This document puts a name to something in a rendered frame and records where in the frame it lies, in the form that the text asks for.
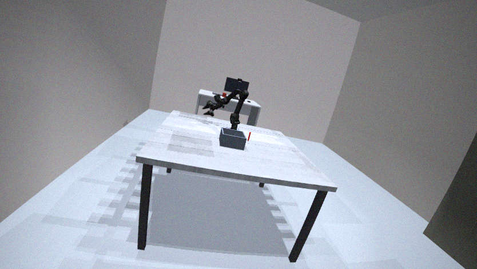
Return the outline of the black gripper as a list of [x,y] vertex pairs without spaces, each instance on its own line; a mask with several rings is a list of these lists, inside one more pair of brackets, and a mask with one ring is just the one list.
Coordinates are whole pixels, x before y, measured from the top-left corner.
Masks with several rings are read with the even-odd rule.
[[211,108],[211,107],[208,105],[208,103],[206,103],[206,105],[203,107],[203,109],[210,108],[210,110],[208,110],[207,112],[205,112],[205,113],[203,113],[203,114],[214,116],[213,111],[214,111],[215,109],[217,110],[217,108],[218,108],[217,105],[216,105],[216,103],[214,103],[214,105],[215,105],[215,106],[214,106],[213,108]]

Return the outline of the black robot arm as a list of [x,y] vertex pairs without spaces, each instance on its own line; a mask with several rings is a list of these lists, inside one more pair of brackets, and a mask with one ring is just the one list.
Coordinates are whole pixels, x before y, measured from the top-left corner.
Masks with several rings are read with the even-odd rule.
[[[232,124],[231,129],[234,129],[234,130],[237,130],[237,126],[238,126],[238,124],[240,124],[239,113],[240,113],[241,107],[244,103],[244,100],[249,95],[249,92],[246,91],[246,90],[236,89],[236,90],[234,90],[234,92],[232,92],[231,94],[229,94],[228,96],[226,96],[224,98],[221,98],[219,94],[214,96],[215,101],[217,101],[217,103],[216,103],[217,107],[218,108],[220,108],[220,107],[224,108],[223,104],[228,104],[228,102],[234,96],[236,96],[237,94],[239,94],[240,99],[237,103],[237,106],[236,106],[236,109],[235,109],[234,113],[231,113],[231,116],[230,116],[230,123]],[[213,108],[215,106],[214,103],[211,102],[211,100],[209,100],[207,103],[211,108]]]

